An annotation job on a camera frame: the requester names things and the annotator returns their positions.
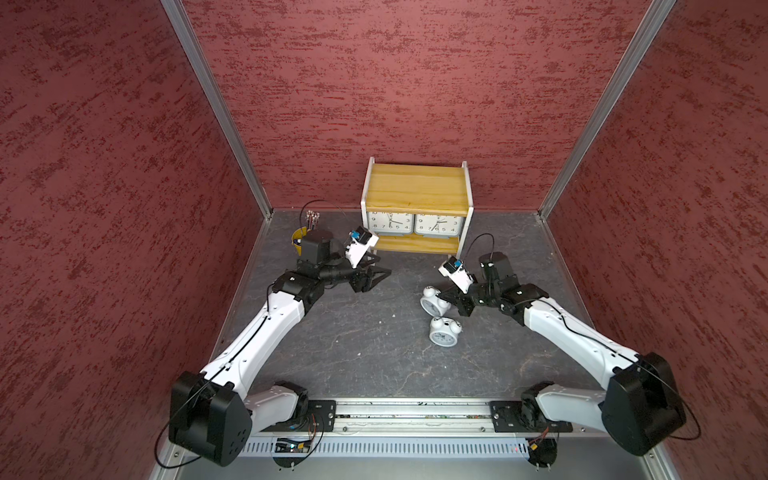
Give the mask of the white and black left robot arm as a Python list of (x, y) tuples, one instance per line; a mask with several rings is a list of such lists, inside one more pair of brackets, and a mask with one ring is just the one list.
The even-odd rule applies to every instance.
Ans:
[(295, 268), (269, 284), (265, 304), (249, 325), (200, 372), (185, 371), (174, 382), (162, 434), (197, 459), (227, 466), (253, 432), (275, 425), (316, 431), (304, 388), (278, 382), (259, 394), (250, 389), (282, 339), (326, 290), (347, 283), (356, 293), (368, 292), (390, 275), (377, 264), (378, 241), (375, 233), (358, 227), (334, 252), (332, 234), (308, 231)]

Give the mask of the white twin-bell alarm clock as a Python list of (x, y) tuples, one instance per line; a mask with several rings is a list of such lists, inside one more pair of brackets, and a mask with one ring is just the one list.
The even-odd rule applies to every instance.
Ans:
[(440, 297), (441, 291), (433, 286), (423, 289), (420, 305), (432, 318), (442, 318), (451, 309), (452, 304)]
[(462, 331), (463, 327), (458, 321), (435, 317), (430, 321), (429, 340), (437, 346), (450, 348), (458, 343)]

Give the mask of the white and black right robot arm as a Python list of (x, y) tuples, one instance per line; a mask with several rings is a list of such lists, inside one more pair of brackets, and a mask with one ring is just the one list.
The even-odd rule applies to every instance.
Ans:
[(451, 257), (439, 272), (450, 285), (427, 287), (420, 304), (431, 315), (430, 340), (453, 346), (461, 331), (447, 318), (450, 308), (462, 317), (489, 307), (543, 336), (584, 368), (598, 383), (596, 390), (540, 382), (527, 389), (504, 422), (519, 422), (546, 435), (555, 425), (571, 423), (607, 433), (626, 452), (642, 456), (675, 435), (686, 421), (686, 404), (677, 391), (669, 363), (656, 353), (641, 355), (598, 333), (534, 284), (522, 284), (508, 258), (491, 252), (479, 259), (483, 278), (470, 274)]

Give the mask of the wooden two-tier white-framed shelf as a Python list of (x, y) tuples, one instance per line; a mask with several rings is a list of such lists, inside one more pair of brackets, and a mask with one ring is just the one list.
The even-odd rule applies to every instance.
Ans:
[(368, 229), (367, 212), (397, 212), (462, 216), (459, 237), (378, 235), (376, 247), (383, 251), (454, 255), (459, 257), (474, 213), (468, 164), (422, 166), (380, 163), (370, 158), (360, 200), (363, 225)]

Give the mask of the grey rectangular alarm clock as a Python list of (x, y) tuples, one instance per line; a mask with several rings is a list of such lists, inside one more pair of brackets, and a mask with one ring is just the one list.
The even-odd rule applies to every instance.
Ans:
[(459, 237), (464, 220), (462, 216), (417, 214), (414, 217), (414, 233), (427, 237)]
[(377, 235), (408, 235), (414, 229), (414, 215), (410, 213), (368, 211), (368, 229)]

